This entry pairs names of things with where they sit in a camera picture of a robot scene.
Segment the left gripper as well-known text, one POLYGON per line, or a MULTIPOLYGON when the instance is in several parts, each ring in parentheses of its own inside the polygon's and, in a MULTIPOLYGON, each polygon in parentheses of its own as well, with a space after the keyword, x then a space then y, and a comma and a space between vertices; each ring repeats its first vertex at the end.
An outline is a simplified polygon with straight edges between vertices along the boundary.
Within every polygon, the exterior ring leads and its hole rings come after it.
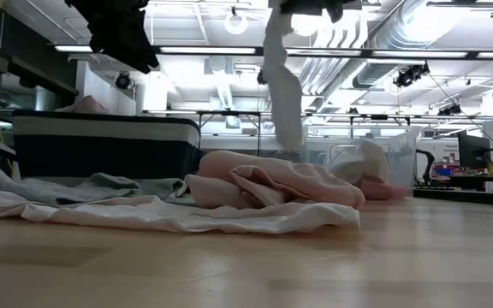
POLYGON ((149 0, 64 0, 87 22, 91 47, 144 74, 159 66, 144 30, 149 0))

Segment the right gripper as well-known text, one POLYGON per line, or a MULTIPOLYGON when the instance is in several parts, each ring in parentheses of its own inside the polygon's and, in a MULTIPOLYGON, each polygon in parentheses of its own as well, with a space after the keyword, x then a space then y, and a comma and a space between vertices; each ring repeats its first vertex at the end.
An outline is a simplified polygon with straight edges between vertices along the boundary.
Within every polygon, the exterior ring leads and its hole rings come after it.
POLYGON ((325 10, 331 23, 343 17, 344 9, 361 9, 361 0, 284 0, 280 4, 282 13, 321 14, 325 10))

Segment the white cloth with tags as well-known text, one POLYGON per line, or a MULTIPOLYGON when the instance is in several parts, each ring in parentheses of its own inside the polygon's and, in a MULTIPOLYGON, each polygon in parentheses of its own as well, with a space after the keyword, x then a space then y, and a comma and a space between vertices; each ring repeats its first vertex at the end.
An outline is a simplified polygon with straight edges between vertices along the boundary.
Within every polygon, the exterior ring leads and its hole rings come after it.
POLYGON ((263 76, 271 99, 271 120, 278 143, 287 151, 297 151, 303 141, 301 120, 302 88, 296 75, 287 67, 288 53, 282 39, 290 34, 292 15, 282 13, 277 0, 265 28, 263 76))

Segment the pale grey-green sock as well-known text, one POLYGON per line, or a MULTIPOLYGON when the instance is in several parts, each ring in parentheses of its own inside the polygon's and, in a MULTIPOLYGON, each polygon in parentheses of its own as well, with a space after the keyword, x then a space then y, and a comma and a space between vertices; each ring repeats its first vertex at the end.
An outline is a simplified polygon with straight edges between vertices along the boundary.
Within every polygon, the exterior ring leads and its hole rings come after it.
POLYGON ((177 178, 143 179, 138 183, 142 195, 155 195, 161 200, 179 198, 187 190, 187 184, 177 178))

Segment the plain white cloth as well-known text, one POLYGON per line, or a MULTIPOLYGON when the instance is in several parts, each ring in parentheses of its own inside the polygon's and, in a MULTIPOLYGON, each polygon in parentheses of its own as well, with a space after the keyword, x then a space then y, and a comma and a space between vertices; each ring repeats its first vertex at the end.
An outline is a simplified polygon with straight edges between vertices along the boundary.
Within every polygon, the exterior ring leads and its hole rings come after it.
POLYGON ((381 181, 389 179, 389 167, 383 148, 368 139, 358 139, 351 145, 337 146, 328 171, 350 184, 358 183, 364 176, 381 181))

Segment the grey sock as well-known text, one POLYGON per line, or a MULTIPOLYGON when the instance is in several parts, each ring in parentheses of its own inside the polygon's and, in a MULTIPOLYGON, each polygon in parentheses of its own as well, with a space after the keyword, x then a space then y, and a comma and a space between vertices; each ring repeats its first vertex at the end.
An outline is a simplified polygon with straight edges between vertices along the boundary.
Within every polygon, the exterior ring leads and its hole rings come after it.
POLYGON ((124 177, 96 173, 79 185, 68 187, 33 178, 13 180, 0 169, 0 191, 46 204, 78 204, 134 196, 141 186, 124 177))

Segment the salmon pink cloth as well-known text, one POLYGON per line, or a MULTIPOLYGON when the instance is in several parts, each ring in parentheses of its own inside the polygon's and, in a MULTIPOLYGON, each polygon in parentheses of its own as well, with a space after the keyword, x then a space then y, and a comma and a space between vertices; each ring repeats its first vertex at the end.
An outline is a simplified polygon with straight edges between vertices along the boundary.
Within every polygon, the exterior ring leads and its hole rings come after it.
POLYGON ((206 209, 259 209, 290 202, 340 204, 358 209, 365 203, 360 189, 320 165, 232 151, 204 155, 198 172, 187 175, 185 183, 196 205, 206 209))

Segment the navy fabric storage bin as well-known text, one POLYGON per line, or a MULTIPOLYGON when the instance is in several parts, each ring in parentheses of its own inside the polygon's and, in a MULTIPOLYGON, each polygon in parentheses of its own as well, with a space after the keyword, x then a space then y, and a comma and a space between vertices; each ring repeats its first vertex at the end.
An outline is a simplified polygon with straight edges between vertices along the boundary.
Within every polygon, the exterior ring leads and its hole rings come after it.
POLYGON ((189 119, 16 110, 13 138, 25 177, 183 179, 198 166, 189 119))

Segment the black track light bar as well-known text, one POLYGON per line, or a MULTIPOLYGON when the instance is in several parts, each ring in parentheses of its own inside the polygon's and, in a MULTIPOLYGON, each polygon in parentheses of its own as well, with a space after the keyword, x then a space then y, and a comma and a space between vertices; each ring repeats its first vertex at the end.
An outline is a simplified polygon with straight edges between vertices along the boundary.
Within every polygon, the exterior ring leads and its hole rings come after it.
POLYGON ((427 7, 454 8, 454 9, 493 9, 493 0, 441 0, 427 1, 427 7))

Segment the clear plastic bin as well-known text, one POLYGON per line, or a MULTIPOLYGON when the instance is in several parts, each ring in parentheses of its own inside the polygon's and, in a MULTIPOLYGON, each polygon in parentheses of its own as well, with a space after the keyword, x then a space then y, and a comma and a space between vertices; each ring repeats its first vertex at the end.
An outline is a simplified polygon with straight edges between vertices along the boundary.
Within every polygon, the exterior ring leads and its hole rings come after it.
POLYGON ((337 146, 351 145, 358 139, 368 139, 383 148, 389 167, 389 179, 381 181, 364 176, 361 180, 407 187, 413 192, 418 133, 417 128, 409 126, 310 126, 305 128, 300 160, 303 163, 321 165, 328 170, 337 146))

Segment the large pale pink cloth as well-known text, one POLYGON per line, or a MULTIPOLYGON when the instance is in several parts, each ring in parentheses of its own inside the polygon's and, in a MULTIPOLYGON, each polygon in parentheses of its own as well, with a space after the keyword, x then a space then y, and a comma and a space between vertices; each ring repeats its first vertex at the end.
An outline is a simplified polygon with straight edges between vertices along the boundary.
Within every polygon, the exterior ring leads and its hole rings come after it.
POLYGON ((110 198, 92 203, 50 205, 0 192, 0 217, 18 216, 30 222, 81 226, 163 230, 177 233, 286 234, 308 233, 322 226, 360 228, 359 212, 338 204, 278 204, 263 209, 230 206, 202 209, 169 204, 156 196, 110 198))

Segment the black curved stand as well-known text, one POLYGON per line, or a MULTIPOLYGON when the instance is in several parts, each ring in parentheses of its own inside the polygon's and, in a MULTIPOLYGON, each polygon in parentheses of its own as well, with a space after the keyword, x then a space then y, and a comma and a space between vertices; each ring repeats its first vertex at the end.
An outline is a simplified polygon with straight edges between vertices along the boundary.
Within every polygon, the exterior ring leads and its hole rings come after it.
POLYGON ((435 162, 435 158, 428 151, 423 151, 423 150, 417 149, 416 153, 422 154, 426 157, 426 166, 425 166, 424 173, 422 174, 422 178, 423 178, 423 183, 426 186, 430 186, 431 185, 431 168, 432 168, 433 163, 435 162))

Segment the deep pink cloth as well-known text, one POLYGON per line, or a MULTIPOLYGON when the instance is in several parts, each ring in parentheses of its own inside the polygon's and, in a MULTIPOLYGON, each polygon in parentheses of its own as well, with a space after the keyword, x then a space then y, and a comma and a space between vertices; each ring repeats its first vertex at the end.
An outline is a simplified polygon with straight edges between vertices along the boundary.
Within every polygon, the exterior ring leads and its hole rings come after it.
POLYGON ((361 180, 358 188, 369 200, 398 200, 412 195, 412 190, 407 187, 394 186, 385 182, 361 180))

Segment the black computer monitor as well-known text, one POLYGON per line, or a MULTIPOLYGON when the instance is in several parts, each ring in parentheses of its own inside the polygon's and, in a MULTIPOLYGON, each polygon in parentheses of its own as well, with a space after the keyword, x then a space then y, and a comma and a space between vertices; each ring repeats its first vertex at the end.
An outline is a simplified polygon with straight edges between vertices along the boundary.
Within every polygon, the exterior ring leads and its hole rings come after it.
POLYGON ((470 169, 485 169, 490 162, 490 142, 486 138, 462 133, 458 136, 460 165, 470 169))

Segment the dark shelving frame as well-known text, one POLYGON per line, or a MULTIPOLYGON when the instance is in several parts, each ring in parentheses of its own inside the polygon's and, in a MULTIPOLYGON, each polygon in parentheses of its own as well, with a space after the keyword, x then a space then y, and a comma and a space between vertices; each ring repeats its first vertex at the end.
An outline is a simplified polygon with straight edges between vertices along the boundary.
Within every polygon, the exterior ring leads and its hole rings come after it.
POLYGON ((48 39, 18 21, 0 18, 0 123, 9 121, 13 110, 70 105, 79 94, 76 67, 48 39))

